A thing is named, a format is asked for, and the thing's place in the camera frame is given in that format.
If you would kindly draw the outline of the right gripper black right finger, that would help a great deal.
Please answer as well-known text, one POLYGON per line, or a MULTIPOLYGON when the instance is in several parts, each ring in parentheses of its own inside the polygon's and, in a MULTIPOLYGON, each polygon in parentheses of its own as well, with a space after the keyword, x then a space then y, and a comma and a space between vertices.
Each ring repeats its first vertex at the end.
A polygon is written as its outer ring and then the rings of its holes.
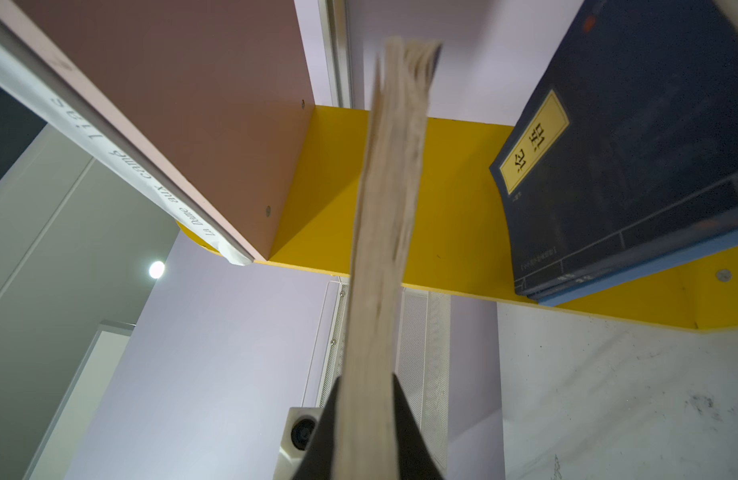
POLYGON ((400 479, 443 480, 396 375, 393 387, 400 479))

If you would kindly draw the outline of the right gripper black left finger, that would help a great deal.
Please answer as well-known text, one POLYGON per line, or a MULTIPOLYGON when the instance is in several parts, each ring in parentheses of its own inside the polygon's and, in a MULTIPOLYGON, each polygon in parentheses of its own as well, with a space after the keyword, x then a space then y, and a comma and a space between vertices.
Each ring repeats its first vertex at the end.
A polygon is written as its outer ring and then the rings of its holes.
POLYGON ((292 477, 293 480, 329 480, 335 448, 336 404, 342 378, 338 377, 322 411, 314 434, 309 441, 304 459, 292 477))

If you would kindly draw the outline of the navy book Sunzi yellow label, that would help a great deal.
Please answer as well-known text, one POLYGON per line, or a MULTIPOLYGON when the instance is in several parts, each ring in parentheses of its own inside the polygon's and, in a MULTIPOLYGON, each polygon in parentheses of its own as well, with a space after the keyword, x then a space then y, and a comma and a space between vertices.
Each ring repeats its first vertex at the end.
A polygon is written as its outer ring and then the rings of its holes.
POLYGON ((400 478, 393 335, 441 49, 435 40, 391 37, 377 59, 354 222, 334 479, 400 478))

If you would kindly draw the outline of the navy book Lunyu yellow label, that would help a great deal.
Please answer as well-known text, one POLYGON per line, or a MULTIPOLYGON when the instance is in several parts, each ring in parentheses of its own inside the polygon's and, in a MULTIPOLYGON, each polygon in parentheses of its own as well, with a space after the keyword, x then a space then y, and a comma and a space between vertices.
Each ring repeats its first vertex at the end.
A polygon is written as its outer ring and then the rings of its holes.
POLYGON ((738 1, 586 1, 491 165, 557 306, 738 246, 738 1))

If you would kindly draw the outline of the white book La Dame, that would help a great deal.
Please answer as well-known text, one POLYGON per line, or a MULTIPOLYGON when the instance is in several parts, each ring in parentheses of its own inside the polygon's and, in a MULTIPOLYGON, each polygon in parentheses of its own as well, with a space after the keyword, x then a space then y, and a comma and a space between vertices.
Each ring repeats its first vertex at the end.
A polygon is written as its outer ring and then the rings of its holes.
POLYGON ((251 254, 0 20, 0 87, 233 265, 251 254))

